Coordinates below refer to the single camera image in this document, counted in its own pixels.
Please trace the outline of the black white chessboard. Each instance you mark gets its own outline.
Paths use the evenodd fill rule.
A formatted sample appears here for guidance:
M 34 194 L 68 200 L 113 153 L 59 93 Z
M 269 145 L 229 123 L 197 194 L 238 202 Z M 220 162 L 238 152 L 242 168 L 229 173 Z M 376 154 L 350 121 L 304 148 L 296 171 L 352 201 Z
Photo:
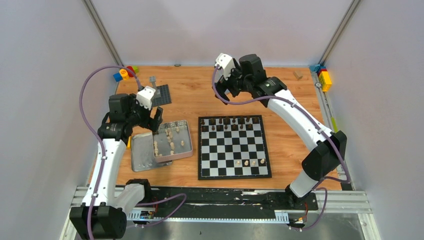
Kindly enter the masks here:
M 198 118 L 198 179 L 271 178 L 261 115 Z

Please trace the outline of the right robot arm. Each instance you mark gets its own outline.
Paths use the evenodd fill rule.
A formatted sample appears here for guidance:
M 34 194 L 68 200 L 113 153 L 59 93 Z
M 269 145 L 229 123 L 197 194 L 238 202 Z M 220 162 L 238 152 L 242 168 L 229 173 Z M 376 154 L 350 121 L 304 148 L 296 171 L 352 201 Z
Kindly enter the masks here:
M 279 78 L 267 76 L 259 56 L 248 54 L 236 60 L 226 53 L 220 53 L 214 62 L 214 70 L 220 71 L 221 76 L 212 79 L 212 89 L 224 104 L 232 103 L 228 93 L 233 97 L 241 92 L 251 94 L 250 102 L 261 102 L 276 113 L 309 149 L 309 154 L 301 163 L 301 172 L 286 188 L 285 201 L 290 208 L 301 207 L 306 201 L 305 196 L 327 179 L 328 173 L 338 166 L 346 168 L 346 134 L 320 123 Z

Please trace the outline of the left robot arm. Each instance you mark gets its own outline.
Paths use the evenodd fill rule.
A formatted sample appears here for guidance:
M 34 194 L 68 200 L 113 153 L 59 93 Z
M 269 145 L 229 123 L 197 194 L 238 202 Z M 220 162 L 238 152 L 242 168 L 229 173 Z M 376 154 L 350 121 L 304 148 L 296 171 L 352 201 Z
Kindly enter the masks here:
M 115 196 L 115 186 L 124 152 L 134 127 L 152 132 L 162 123 L 163 109 L 151 117 L 153 90 L 137 94 L 121 93 L 109 97 L 105 114 L 95 136 L 98 154 L 88 191 L 80 206 L 70 209 L 69 219 L 83 240 L 120 239 L 124 236 L 127 214 L 139 204 L 153 201 L 146 179 L 129 180 L 124 191 Z

